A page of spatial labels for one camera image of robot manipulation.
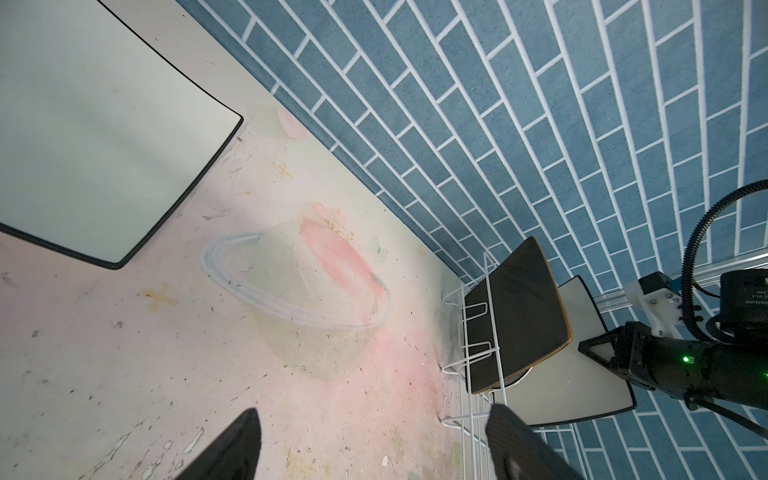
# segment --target wire rack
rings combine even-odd
[[[447,417],[442,420],[442,424],[450,429],[457,429],[462,432],[462,478],[466,480],[485,480],[496,478],[493,461],[491,459],[491,450],[488,446],[488,438],[485,436],[485,424],[488,421],[488,415],[491,406],[498,400],[506,406],[507,392],[502,370],[502,358],[498,354],[498,335],[496,333],[496,318],[493,310],[493,298],[491,292],[491,282],[489,275],[498,266],[498,263],[488,253],[483,255],[483,275],[470,283],[462,284],[456,290],[443,296],[443,303],[455,306],[461,311],[462,318],[458,323],[458,347],[463,357],[459,360],[449,363],[442,367],[443,373],[453,377],[459,384],[458,403],[459,415]],[[466,305],[465,297],[475,286],[485,280],[485,288],[488,292],[488,301]],[[493,343],[490,341],[480,343],[469,343],[467,335],[467,322],[480,318],[490,313],[491,328],[493,332]],[[475,347],[485,347],[483,350],[470,354],[469,349]],[[496,368],[498,370],[499,387],[492,391],[481,392],[472,395],[472,372],[469,366],[472,363],[487,359],[496,353]],[[584,446],[581,436],[574,424],[556,425],[534,429],[548,445],[559,453],[566,462],[577,472],[581,472],[585,478],[590,478],[588,470],[584,467]],[[574,448],[571,452],[565,448],[566,438],[570,436]]]

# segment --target blue brick wall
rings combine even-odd
[[[704,211],[768,177],[764,0],[178,1],[464,281],[531,235],[595,296],[675,274]],[[699,263],[764,248],[766,219],[768,193],[731,207]],[[665,401],[592,424],[592,478],[768,463]]]

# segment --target wall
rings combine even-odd
[[[0,235],[0,478],[172,478],[251,406],[258,478],[458,477],[458,278],[178,4],[108,4],[244,126],[121,270]]]
[[[768,177],[765,2],[178,1],[463,280],[529,235],[594,295],[674,274],[704,211]],[[764,248],[767,200],[725,212],[699,263]],[[653,398],[618,421],[647,427],[631,457],[597,422],[620,455],[595,478],[768,472],[764,442]]]

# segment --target white wire dish rack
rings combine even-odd
[[[459,349],[463,353],[463,357],[459,360],[449,363],[442,367],[442,371],[448,375],[453,376],[460,383],[458,403],[459,403],[459,416],[447,417],[442,420],[442,424],[450,429],[460,430],[462,435],[462,478],[466,480],[471,478],[472,480],[485,480],[496,478],[493,468],[493,461],[491,459],[491,450],[488,447],[488,439],[485,436],[485,424],[488,421],[488,415],[491,411],[491,405],[497,400],[506,406],[515,410],[515,406],[510,406],[507,403],[507,392],[505,385],[504,375],[502,374],[502,358],[498,354],[498,334],[496,331],[496,318],[493,310],[493,298],[491,293],[490,273],[498,266],[493,257],[487,252],[483,255],[483,275],[473,280],[470,283],[462,284],[458,289],[443,296],[443,303],[457,307],[462,313],[462,319],[458,323],[458,338]],[[472,305],[465,304],[466,294],[485,280],[485,288],[488,291],[488,301],[482,303],[475,303]],[[480,313],[467,316],[467,310],[482,309]],[[469,343],[467,334],[467,322],[477,319],[481,316],[485,316],[490,313],[491,327],[493,332],[493,343],[490,341],[480,343]],[[482,351],[470,354],[470,348],[486,347]],[[496,353],[496,369],[498,370],[499,387],[494,390],[481,392],[479,394],[472,395],[472,373],[469,366],[472,363],[478,362],[483,359],[487,359],[491,355]],[[571,467],[580,472],[585,478],[589,478],[587,470],[584,467],[584,448],[581,443],[581,437],[578,434],[574,424],[567,425],[555,425],[549,427],[535,428],[537,432],[544,439],[545,442],[555,440],[553,435],[556,435],[556,442],[559,445],[553,445],[556,452],[568,462]],[[574,448],[569,452],[565,448],[565,437],[569,435],[573,443]]]

